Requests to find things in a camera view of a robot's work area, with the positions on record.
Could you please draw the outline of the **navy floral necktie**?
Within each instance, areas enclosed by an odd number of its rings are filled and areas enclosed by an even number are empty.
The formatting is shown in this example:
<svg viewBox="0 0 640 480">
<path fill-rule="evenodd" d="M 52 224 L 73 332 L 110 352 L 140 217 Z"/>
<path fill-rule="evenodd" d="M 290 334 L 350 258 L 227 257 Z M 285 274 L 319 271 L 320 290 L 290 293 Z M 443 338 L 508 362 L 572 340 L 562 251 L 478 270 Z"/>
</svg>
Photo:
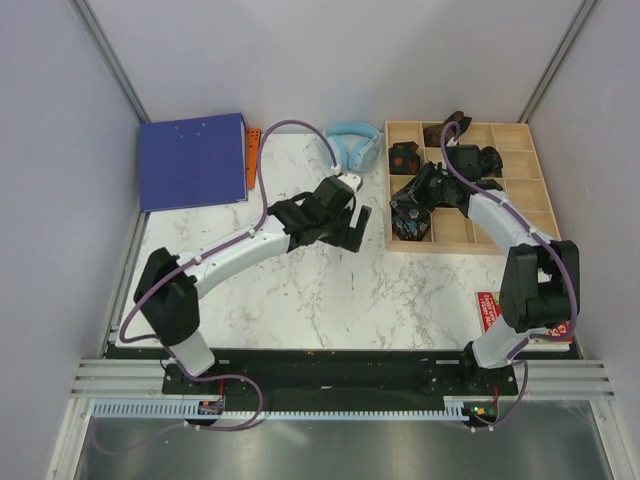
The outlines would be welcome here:
<svg viewBox="0 0 640 480">
<path fill-rule="evenodd" d="M 403 241 L 422 241 L 431 228 L 434 198 L 416 188 L 404 186 L 392 195 L 392 230 Z"/>
</svg>

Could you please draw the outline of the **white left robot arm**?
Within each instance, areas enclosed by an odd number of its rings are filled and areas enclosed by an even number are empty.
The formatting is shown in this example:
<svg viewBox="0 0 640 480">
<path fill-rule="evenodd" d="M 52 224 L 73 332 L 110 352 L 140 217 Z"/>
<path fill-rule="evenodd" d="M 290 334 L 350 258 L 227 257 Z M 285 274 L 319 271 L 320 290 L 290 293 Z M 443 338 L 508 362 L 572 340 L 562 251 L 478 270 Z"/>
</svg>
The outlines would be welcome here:
<svg viewBox="0 0 640 480">
<path fill-rule="evenodd" d="M 245 269 L 299 247 L 323 242 L 357 252 L 371 215 L 366 205 L 356 208 L 362 184 L 353 173 L 326 177 L 314 191 L 267 207 L 257 224 L 235 236 L 187 254 L 160 248 L 149 256 L 135 304 L 196 392 L 211 392 L 220 378 L 214 353 L 199 331 L 199 301 Z"/>
</svg>

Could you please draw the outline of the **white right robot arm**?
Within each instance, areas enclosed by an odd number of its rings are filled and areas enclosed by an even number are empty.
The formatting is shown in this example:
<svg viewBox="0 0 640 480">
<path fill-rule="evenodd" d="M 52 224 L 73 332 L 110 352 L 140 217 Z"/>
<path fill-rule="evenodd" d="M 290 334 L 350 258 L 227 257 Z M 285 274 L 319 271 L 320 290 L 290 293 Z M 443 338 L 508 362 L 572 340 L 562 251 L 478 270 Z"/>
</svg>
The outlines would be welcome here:
<svg viewBox="0 0 640 480">
<path fill-rule="evenodd" d="M 395 235 L 424 238 L 433 212 L 455 208 L 480 226 L 506 258 L 499 290 L 501 309 L 493 325 L 465 348 L 458 381 L 467 392 L 483 392 L 493 369 L 507 366 L 533 339 L 572 327 L 579 312 L 579 249 L 537 229 L 493 180 L 503 162 L 493 147 L 451 146 L 441 163 L 426 163 L 390 199 Z"/>
</svg>

